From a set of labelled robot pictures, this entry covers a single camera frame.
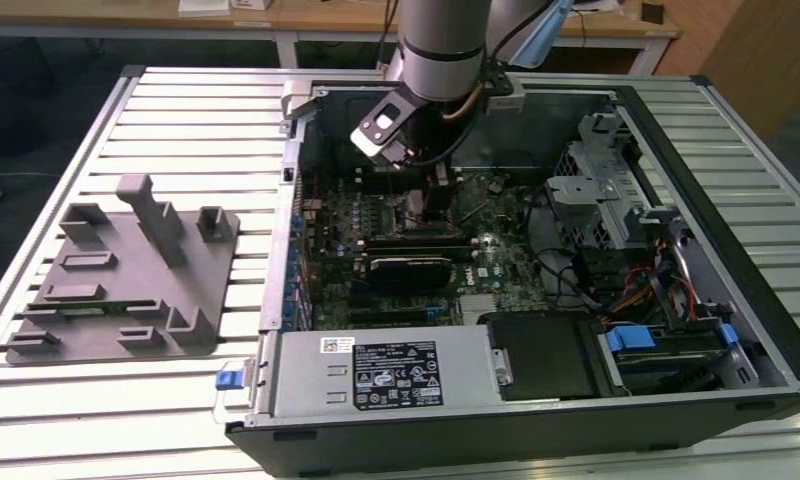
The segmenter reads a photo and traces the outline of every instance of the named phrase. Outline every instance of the blue drive latch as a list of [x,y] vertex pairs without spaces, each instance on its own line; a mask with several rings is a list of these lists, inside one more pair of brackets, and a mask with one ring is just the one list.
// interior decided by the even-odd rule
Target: blue drive latch
[[613,327],[604,336],[608,340],[611,352],[640,348],[655,348],[652,332],[649,332],[648,327],[644,327],[643,325]]
[[216,390],[242,390],[244,378],[242,369],[240,370],[221,370],[216,372]]

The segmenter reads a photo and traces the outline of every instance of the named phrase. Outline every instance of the aluminum extrusion table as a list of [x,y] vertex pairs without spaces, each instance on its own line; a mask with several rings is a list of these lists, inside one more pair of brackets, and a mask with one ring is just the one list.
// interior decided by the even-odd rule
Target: aluminum extrusion table
[[[222,365],[256,352],[289,79],[376,79],[370,72],[148,68],[118,79],[0,283],[0,479],[256,480],[260,467],[217,421]],[[528,75],[575,85],[631,84],[800,325],[800,185],[709,86],[688,78]],[[201,358],[13,367],[1,347],[19,327],[61,245],[54,220],[74,201],[106,211],[118,175],[149,173],[180,211],[218,205],[241,220],[220,336]],[[660,185],[660,178],[648,173]],[[224,397],[244,412],[246,394]],[[800,478],[800,415],[739,427],[692,448],[374,475],[373,478]]]

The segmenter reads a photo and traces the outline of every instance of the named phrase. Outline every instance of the warning label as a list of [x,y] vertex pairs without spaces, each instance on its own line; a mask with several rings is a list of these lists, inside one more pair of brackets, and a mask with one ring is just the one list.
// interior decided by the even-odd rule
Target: warning label
[[442,405],[436,342],[354,345],[352,360],[358,410]]

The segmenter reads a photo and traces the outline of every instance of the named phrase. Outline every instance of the red cable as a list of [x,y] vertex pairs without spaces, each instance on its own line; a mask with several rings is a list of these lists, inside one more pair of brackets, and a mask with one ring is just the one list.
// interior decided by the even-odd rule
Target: red cable
[[625,275],[625,288],[623,288],[623,297],[625,296],[625,294],[628,293],[628,287],[629,287],[629,283],[631,283],[631,277],[633,277],[637,272],[645,272],[645,271],[652,271],[652,269],[649,267],[636,267],[632,268],[631,271],[628,272],[628,275]]

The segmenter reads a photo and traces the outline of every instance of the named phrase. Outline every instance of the white sticker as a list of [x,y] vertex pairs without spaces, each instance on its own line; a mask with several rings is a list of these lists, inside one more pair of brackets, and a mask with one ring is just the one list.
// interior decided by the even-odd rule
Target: white sticker
[[234,27],[269,28],[269,27],[272,27],[272,23],[269,23],[269,22],[234,22]]
[[645,32],[647,37],[675,37],[676,32],[663,32],[657,30],[649,30]]
[[418,391],[418,396],[420,397],[436,397],[438,395],[441,395],[441,389],[440,388],[421,388]]
[[320,353],[352,353],[356,337],[321,337]]

